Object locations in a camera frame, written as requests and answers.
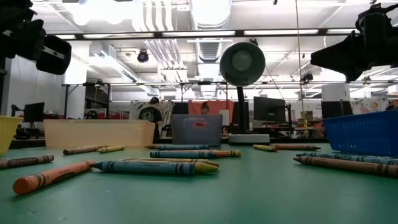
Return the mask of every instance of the crayon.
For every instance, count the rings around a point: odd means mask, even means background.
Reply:
[[[297,145],[297,144],[276,144],[274,145],[279,150],[306,150],[314,151],[320,149],[320,147],[310,146],[310,145]]]
[[[88,171],[90,166],[94,163],[94,161],[84,161],[48,170],[39,174],[22,177],[15,181],[13,189],[15,193],[19,195],[27,194],[59,180],[67,179],[81,172]]]
[[[54,160],[53,155],[32,156],[32,157],[24,157],[16,159],[1,159],[0,169],[41,164],[41,163],[51,162],[53,160]]]
[[[309,156],[295,157],[293,159],[305,165],[398,178],[397,165],[375,164],[371,162],[347,161],[341,159],[327,159]]]
[[[169,162],[203,162],[205,164],[220,166],[218,162],[208,159],[168,159],[168,158],[125,158],[123,161],[169,161]]]
[[[241,151],[157,151],[150,152],[152,158],[207,159],[219,157],[241,157]]]
[[[177,175],[194,175],[207,172],[215,172],[217,166],[212,166],[202,162],[191,164],[171,163],[167,161],[140,161],[140,162],[123,162],[123,161],[104,161],[99,162],[92,167],[107,172],[137,172],[149,174],[177,174]]]
[[[123,146],[114,146],[114,147],[104,147],[101,149],[98,149],[97,152],[99,153],[107,153],[107,152],[115,152],[115,151],[120,151],[123,150]]]
[[[329,159],[343,159],[348,161],[359,161],[359,162],[371,162],[377,164],[387,164],[387,165],[398,165],[398,159],[385,159],[384,157],[376,157],[376,156],[355,156],[355,155],[344,155],[344,154],[335,154],[335,153],[301,153],[296,156],[310,156],[310,157],[321,157],[321,158],[329,158]]]
[[[164,146],[145,146],[147,149],[158,149],[158,150],[199,150],[209,149],[209,145],[164,145]]]
[[[63,154],[68,156],[68,155],[80,154],[80,153],[86,153],[86,152],[95,152],[98,149],[101,149],[103,147],[107,147],[107,146],[82,146],[82,147],[76,147],[74,149],[66,149],[66,150],[64,150]]]
[[[267,152],[277,152],[278,148],[275,146],[253,145],[253,149],[263,150]]]

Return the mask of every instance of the desk lamp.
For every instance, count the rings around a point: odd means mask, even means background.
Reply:
[[[220,61],[220,72],[225,81],[236,86],[239,101],[239,134],[229,135],[230,144],[269,144],[268,134],[249,134],[244,119],[245,105],[243,87],[252,85],[264,72],[266,58],[255,44],[240,42],[225,50]]]

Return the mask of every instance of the blue plastic basket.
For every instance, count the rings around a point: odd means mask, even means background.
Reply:
[[[375,156],[398,156],[398,110],[324,119],[331,148]]]

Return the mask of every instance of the lamp base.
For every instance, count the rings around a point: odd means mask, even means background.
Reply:
[[[253,145],[265,144],[269,145],[269,134],[230,134],[228,144]]]

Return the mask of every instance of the yellow plastic bin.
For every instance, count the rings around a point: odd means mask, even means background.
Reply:
[[[152,144],[154,130],[154,123],[141,120],[44,120],[47,147],[107,145],[142,148]]]
[[[7,153],[15,130],[23,118],[14,118],[8,116],[0,116],[0,155]]]

